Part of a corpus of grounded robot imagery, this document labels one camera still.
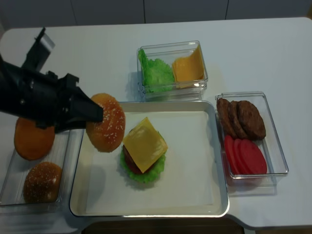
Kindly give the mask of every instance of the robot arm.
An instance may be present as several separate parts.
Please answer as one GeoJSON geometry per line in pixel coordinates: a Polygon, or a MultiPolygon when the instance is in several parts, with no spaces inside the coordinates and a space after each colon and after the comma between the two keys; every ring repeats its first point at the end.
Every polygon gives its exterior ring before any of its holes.
{"type": "Polygon", "coordinates": [[[40,43],[44,30],[21,68],[0,56],[0,111],[32,119],[41,128],[55,126],[56,133],[101,122],[103,109],[78,87],[79,78],[67,74],[58,79],[53,72],[36,71],[50,54],[40,43]]]}

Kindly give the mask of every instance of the white tray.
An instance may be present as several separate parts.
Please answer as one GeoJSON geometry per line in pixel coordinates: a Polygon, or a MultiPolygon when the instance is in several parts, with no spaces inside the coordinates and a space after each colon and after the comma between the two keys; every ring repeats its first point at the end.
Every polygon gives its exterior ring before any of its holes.
{"type": "Polygon", "coordinates": [[[76,216],[222,216],[228,210],[215,110],[206,101],[125,102],[125,135],[148,117],[168,144],[165,171],[137,183],[119,164],[120,145],[100,153],[84,134],[70,198],[76,216]]]}

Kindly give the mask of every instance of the white table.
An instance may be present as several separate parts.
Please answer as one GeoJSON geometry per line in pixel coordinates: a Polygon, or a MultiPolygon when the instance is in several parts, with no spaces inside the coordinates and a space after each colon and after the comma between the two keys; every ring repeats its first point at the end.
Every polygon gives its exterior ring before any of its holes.
{"type": "MultiPolygon", "coordinates": [[[[6,32],[0,42],[4,60],[21,66],[39,31],[6,32]]],[[[228,215],[249,228],[312,225],[310,19],[58,27],[46,33],[56,46],[42,72],[51,70],[59,77],[71,73],[80,78],[87,95],[107,92],[119,101],[138,100],[137,48],[199,40],[209,76],[203,99],[214,102],[216,94],[228,91],[263,91],[290,170],[273,195],[230,193],[228,215]]],[[[3,182],[16,118],[1,114],[0,119],[3,182]]],[[[77,156],[76,144],[72,142],[73,157],[77,156]]],[[[0,216],[0,232],[71,233],[100,220],[73,217],[67,197],[63,212],[57,214],[0,216]]]]}

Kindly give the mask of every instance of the cabinet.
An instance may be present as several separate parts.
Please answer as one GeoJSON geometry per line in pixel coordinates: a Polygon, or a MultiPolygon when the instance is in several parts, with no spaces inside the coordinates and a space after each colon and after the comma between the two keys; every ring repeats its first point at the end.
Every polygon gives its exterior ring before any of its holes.
{"type": "Polygon", "coordinates": [[[145,22],[224,20],[228,0],[144,0],[145,22]]]}
{"type": "Polygon", "coordinates": [[[312,0],[229,0],[226,19],[306,16],[312,0]]]}
{"type": "Polygon", "coordinates": [[[5,28],[75,25],[70,0],[0,0],[5,28]]]}
{"type": "Polygon", "coordinates": [[[77,25],[144,23],[143,0],[72,0],[77,25]]]}

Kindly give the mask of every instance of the partially assembled burger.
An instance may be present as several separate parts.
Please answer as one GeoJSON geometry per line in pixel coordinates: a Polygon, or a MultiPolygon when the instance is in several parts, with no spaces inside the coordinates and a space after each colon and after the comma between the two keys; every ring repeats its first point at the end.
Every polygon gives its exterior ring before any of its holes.
{"type": "Polygon", "coordinates": [[[142,183],[155,181],[164,171],[168,146],[146,117],[123,139],[120,164],[129,177],[142,183]]]}

